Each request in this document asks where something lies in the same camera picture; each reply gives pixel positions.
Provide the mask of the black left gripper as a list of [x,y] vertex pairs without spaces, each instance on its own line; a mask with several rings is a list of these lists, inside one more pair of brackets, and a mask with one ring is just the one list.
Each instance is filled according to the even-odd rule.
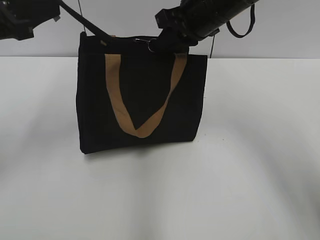
[[0,39],[22,41],[34,37],[34,29],[60,17],[60,7],[101,40],[113,37],[60,0],[2,0],[0,2]]

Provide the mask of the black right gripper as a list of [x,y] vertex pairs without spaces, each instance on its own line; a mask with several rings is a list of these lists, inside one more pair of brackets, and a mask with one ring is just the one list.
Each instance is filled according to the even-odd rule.
[[154,53],[186,53],[190,46],[219,32],[218,0],[182,0],[180,5],[162,9],[155,15],[162,30],[149,42]]

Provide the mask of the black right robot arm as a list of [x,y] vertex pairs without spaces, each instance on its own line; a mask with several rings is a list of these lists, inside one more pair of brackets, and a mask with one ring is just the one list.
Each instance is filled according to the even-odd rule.
[[[182,0],[180,5],[162,9],[155,15],[161,29],[158,37],[150,40],[152,52],[184,53],[189,47],[213,37],[226,25],[236,38],[244,38],[254,27],[255,0]],[[250,8],[250,25],[245,34],[238,34],[231,26],[231,19]]]

